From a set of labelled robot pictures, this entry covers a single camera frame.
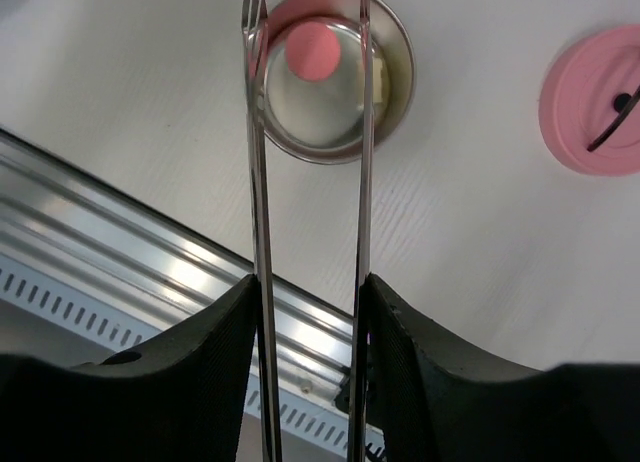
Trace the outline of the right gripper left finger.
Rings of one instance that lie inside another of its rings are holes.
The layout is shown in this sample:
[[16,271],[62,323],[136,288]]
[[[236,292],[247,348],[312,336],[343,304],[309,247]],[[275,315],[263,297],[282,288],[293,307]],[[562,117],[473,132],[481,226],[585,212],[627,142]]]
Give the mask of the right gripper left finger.
[[246,276],[100,364],[1,357],[4,461],[233,461],[258,312]]

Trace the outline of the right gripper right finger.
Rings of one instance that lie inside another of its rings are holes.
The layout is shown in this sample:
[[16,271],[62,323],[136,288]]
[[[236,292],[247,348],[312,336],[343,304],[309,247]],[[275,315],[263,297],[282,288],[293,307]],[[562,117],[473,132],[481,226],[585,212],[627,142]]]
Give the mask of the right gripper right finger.
[[366,283],[374,375],[391,461],[635,461],[639,368],[540,371],[487,352]]

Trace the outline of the pale cheese block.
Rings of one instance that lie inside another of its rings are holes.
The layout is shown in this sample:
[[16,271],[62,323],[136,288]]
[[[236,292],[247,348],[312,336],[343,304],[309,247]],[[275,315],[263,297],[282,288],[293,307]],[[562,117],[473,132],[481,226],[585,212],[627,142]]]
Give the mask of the pale cheese block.
[[385,109],[388,105],[390,82],[386,61],[375,57],[372,65],[373,103],[376,108]]

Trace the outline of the pink round cookie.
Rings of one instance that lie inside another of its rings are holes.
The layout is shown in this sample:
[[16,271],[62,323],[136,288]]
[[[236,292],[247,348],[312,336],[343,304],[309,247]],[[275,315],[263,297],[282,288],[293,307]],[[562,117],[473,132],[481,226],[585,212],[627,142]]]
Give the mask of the pink round cookie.
[[341,44],[327,24],[303,22],[285,39],[285,60],[296,77],[306,82],[321,82],[338,68]]

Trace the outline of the metal tongs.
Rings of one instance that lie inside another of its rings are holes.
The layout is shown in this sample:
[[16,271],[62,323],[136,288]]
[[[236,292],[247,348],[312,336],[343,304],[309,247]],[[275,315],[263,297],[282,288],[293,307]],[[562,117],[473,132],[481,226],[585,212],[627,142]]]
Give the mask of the metal tongs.
[[[265,110],[259,102],[266,92],[264,79],[268,59],[268,21],[266,0],[243,0],[241,33],[252,198],[254,273],[260,285],[261,295],[261,319],[257,334],[263,455],[267,461],[280,461],[282,459],[282,444],[264,130],[266,117]],[[347,459],[349,461],[363,461],[367,455],[366,394],[369,329],[364,293],[365,282],[370,273],[374,152],[374,60],[371,35],[371,0],[360,0],[359,28],[364,111],[348,410]]]

